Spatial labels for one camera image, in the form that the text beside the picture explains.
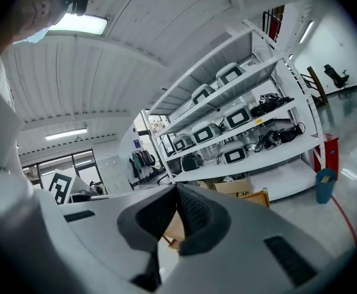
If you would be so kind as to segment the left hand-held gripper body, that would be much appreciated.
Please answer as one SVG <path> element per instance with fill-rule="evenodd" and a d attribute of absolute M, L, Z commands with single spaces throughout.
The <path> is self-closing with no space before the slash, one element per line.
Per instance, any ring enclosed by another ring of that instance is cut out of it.
<path fill-rule="evenodd" d="M 73 175 L 69 172 L 55 169 L 48 190 L 54 196 L 58 205 L 64 205 L 72 201 L 71 196 L 73 194 L 89 190 L 89 185 L 76 174 Z"/>

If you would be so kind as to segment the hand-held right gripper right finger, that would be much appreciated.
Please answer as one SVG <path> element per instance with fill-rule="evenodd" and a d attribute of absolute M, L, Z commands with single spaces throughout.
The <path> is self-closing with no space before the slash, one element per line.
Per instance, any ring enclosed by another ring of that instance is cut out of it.
<path fill-rule="evenodd" d="M 334 276 L 333 257 L 269 208 L 178 185 L 195 229 L 181 244 L 162 293 L 319 293 Z"/>

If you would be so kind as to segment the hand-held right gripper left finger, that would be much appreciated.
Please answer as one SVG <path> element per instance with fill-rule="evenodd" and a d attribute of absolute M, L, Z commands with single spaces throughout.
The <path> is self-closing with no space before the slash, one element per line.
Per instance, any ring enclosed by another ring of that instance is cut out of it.
<path fill-rule="evenodd" d="M 178 273 L 159 272 L 158 245 L 175 210 L 176 189 L 141 190 L 58 205 L 38 192 L 49 293 L 176 293 Z"/>

